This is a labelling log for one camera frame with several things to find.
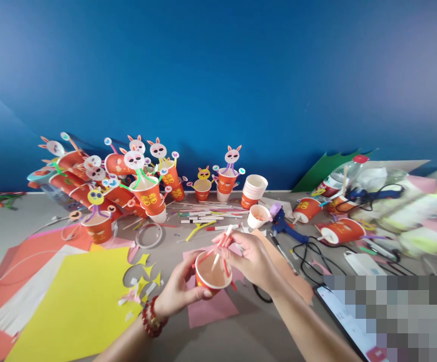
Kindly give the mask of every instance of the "phone screen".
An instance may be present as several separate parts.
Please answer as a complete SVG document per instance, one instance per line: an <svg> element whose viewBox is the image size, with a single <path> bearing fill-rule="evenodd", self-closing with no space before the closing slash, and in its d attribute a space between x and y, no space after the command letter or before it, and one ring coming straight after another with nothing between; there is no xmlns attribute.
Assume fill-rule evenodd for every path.
<svg viewBox="0 0 437 362"><path fill-rule="evenodd" d="M376 346L376 335L364 332L358 321L347 311L346 307L337 299L333 292L324 286L318 287L316 292L318 297L329 308L330 313L342 326L343 331L349 335L350 340L353 341L357 349L362 353L364 360L368 362L388 361L386 356Z"/></svg>

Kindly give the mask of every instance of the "hand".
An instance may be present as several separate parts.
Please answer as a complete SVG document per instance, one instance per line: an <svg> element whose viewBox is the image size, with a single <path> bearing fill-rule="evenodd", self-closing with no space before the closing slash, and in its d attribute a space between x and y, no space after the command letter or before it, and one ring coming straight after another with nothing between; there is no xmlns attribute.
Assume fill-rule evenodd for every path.
<svg viewBox="0 0 437 362"><path fill-rule="evenodd" d="M163 292L156 298L154 310L158 319L165 319L181 312L188 304L211 299L212 293L205 287L187 288L187 281L195 274L192 265L202 251L197 250L178 264L169 277Z"/></svg>
<svg viewBox="0 0 437 362"><path fill-rule="evenodd" d="M224 234L224 232L219 234L212 241L215 244L219 243ZM236 230L232 230L230 238L232 242L243 248L243 256L223 247L217 247L215 253L240 270L250 282L271 294L278 286L281 277L260 239L255 235L243 234Z"/></svg>

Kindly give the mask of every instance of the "green paper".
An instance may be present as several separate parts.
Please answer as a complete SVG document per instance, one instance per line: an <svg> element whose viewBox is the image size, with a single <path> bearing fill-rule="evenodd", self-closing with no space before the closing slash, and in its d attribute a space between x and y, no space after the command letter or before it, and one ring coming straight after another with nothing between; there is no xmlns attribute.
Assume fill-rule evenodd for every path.
<svg viewBox="0 0 437 362"><path fill-rule="evenodd" d="M366 153L365 156L370 157L374 151ZM349 155L336 153L332 156L327 156L327 152L316 162L312 168L300 179L291 192L309 192L313 191L332 171L342 164L352 161L354 157L361 154L361 149Z"/></svg>

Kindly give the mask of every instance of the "glue gun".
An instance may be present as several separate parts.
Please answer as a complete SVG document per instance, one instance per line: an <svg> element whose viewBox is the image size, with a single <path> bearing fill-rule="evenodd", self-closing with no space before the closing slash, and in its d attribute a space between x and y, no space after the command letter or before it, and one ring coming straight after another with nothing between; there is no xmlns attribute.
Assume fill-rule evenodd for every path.
<svg viewBox="0 0 437 362"><path fill-rule="evenodd" d="M362 204L361 199L365 199L368 195L369 200L380 200L380 199L398 199L402 196L404 192L404 187L401 186L400 190L384 190L368 193L366 190L361 188L354 188L350 192L346 193L345 197L355 203Z"/></svg>
<svg viewBox="0 0 437 362"><path fill-rule="evenodd" d="M287 222L285 220L285 212L282 209L282 207L280 208L280 210L278 210L277 214L274 216L273 223L274 224L272 225L272 230L277 231L278 233L286 232L287 234L289 234L295 240L297 240L298 242L300 242L302 244L309 242L308 236L305 236L305 235L298 233L297 231L292 229L289 226L289 224L287 224Z"/></svg>

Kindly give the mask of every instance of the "pixelated blur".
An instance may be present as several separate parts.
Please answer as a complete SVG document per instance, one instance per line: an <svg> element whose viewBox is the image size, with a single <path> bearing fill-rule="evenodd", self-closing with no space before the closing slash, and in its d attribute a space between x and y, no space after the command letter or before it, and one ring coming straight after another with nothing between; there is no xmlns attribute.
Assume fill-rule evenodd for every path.
<svg viewBox="0 0 437 362"><path fill-rule="evenodd" d="M437 276L324 276L324 282L387 360L437 361Z"/></svg>

